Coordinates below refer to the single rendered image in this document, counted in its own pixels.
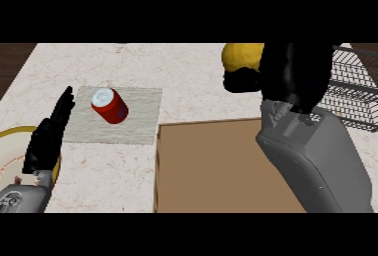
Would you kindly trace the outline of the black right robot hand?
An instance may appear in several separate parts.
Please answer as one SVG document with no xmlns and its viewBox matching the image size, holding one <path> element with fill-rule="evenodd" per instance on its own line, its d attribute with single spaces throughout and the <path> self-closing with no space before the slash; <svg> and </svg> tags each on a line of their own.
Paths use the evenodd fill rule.
<svg viewBox="0 0 378 256">
<path fill-rule="evenodd" d="M 260 91 L 264 100 L 288 102 L 292 112 L 310 114 L 328 90 L 334 47 L 341 43 L 263 44 L 260 69 L 224 69 L 224 89 L 232 93 Z"/>
</svg>

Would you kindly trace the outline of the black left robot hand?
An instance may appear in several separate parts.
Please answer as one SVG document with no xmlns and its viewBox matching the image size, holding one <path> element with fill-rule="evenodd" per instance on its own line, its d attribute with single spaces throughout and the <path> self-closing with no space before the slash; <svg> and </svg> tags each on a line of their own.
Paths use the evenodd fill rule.
<svg viewBox="0 0 378 256">
<path fill-rule="evenodd" d="M 75 106 L 72 87 L 68 86 L 55 105 L 49 118 L 44 118 L 32 132 L 26 148 L 22 173 L 53 170 L 60 154 L 65 127 Z"/>
</svg>

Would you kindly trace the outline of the yellow lemon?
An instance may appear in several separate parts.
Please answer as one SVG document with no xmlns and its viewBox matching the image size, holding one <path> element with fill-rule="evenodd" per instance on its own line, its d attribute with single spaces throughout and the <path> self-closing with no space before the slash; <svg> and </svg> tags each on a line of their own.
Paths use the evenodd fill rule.
<svg viewBox="0 0 378 256">
<path fill-rule="evenodd" d="M 221 50 L 221 63 L 227 72 L 241 68 L 260 69 L 263 43 L 227 43 Z"/>
</svg>

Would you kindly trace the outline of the brown wooden tray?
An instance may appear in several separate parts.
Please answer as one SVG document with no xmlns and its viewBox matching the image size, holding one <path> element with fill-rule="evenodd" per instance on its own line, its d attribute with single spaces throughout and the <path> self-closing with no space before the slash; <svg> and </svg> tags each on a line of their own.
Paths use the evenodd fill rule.
<svg viewBox="0 0 378 256">
<path fill-rule="evenodd" d="M 255 142 L 261 120 L 162 124 L 156 136 L 158 213 L 301 213 Z"/>
</svg>

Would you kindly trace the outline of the white plate with yellow rim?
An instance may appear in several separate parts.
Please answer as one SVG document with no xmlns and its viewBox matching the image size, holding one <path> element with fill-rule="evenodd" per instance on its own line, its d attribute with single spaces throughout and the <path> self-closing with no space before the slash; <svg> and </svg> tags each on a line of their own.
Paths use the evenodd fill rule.
<svg viewBox="0 0 378 256">
<path fill-rule="evenodd" d="M 0 191 L 15 178 L 21 179 L 22 185 L 35 185 L 37 177 L 22 173 L 25 152 L 35 126 L 19 126 L 0 132 Z"/>
</svg>

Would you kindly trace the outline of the pale grey placemat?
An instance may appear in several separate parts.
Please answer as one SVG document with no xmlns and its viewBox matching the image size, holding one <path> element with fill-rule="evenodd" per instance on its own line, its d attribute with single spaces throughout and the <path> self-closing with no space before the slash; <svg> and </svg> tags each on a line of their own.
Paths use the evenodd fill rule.
<svg viewBox="0 0 378 256">
<path fill-rule="evenodd" d="M 159 88 L 81 87 L 63 141 L 152 145 L 161 94 Z"/>
</svg>

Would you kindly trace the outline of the red soda can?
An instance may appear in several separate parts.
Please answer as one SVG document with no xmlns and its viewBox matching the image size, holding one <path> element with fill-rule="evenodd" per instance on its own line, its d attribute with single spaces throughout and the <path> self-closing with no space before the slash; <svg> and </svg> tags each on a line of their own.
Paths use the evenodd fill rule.
<svg viewBox="0 0 378 256">
<path fill-rule="evenodd" d="M 112 88 L 100 88 L 91 96 L 91 108 L 109 124 L 118 124 L 128 115 L 128 107 Z"/>
</svg>

